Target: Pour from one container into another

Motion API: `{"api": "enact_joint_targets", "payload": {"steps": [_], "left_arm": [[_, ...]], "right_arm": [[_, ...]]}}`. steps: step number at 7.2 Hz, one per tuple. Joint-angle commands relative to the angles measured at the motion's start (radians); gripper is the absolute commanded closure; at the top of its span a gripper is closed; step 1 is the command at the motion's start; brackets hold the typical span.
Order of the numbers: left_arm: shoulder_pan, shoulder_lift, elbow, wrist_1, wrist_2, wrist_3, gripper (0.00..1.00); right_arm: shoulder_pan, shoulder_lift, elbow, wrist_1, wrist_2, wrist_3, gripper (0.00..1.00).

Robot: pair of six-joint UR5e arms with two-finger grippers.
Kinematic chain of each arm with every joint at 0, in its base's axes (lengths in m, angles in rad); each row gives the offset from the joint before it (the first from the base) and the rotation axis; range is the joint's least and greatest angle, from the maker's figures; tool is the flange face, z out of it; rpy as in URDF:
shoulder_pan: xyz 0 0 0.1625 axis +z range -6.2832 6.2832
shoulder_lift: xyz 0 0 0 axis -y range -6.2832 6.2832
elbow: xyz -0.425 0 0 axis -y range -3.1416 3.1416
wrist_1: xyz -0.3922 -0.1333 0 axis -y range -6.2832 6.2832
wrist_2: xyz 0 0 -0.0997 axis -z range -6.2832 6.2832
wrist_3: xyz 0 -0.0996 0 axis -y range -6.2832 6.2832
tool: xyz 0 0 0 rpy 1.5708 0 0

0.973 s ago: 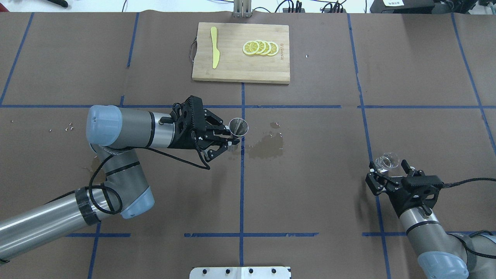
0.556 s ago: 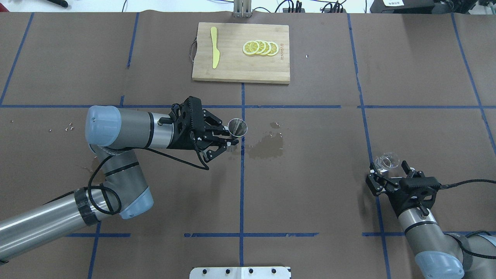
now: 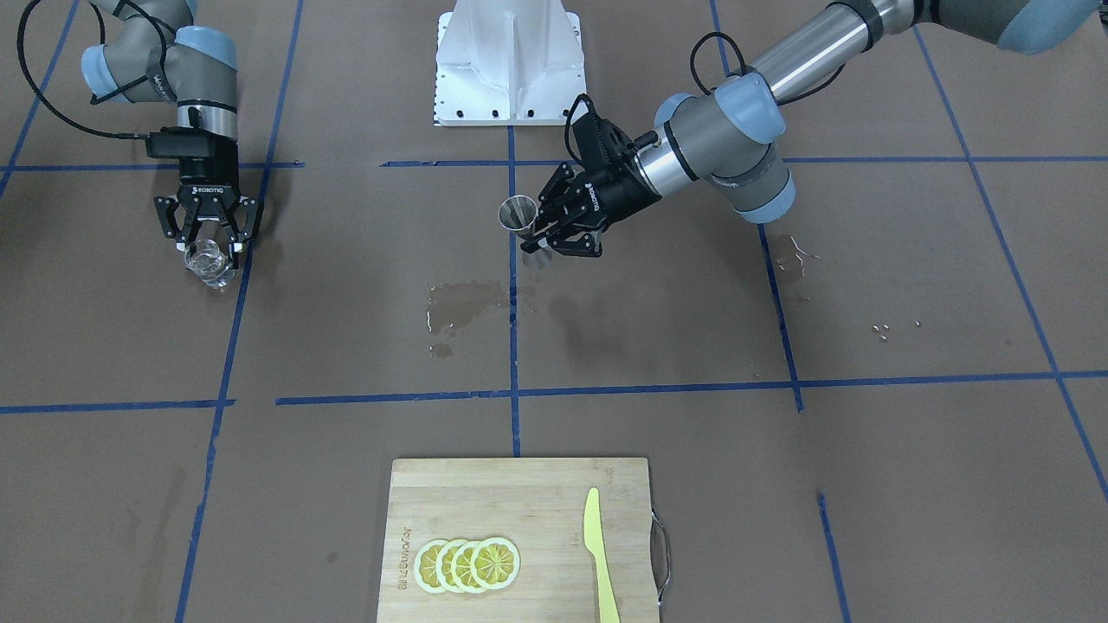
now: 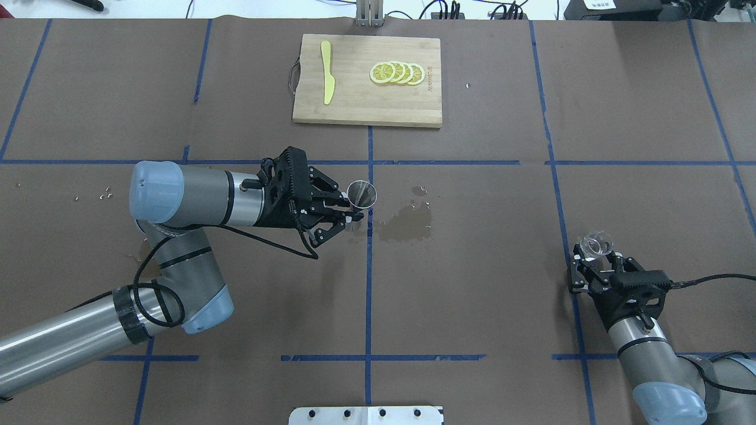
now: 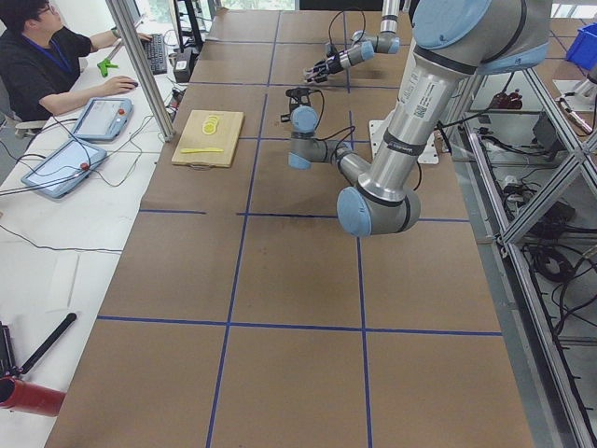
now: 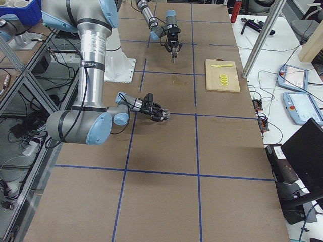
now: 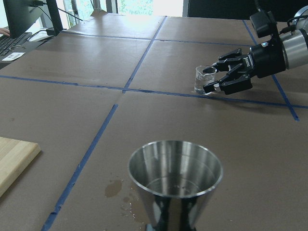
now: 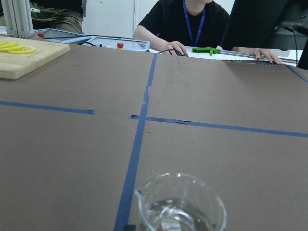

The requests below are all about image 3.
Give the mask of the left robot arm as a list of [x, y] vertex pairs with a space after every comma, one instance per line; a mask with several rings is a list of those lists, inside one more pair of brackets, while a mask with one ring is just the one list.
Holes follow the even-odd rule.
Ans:
[[[589, 95], [570, 109], [570, 161], [538, 192], [519, 241], [526, 254], [598, 257], [602, 233], [693, 183], [708, 182], [745, 221], [783, 217], [796, 181], [776, 142], [784, 106], [831, 86], [851, 60], [888, 35], [934, 23], [1022, 55], [1060, 44], [1096, 1], [834, 1], [719, 86], [665, 99], [653, 127], [630, 137]], [[585, 112], [579, 112], [584, 106]]]

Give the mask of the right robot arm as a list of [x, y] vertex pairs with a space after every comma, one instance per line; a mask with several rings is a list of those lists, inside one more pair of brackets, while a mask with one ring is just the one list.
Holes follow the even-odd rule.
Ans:
[[154, 206], [179, 251], [198, 243], [205, 223], [227, 237], [232, 268], [260, 233], [264, 204], [239, 190], [238, 68], [226, 33], [196, 25], [195, 1], [98, 1], [123, 23], [113, 42], [88, 48], [81, 71], [94, 104], [162, 102], [177, 122], [143, 136], [151, 159], [174, 159], [177, 193]]

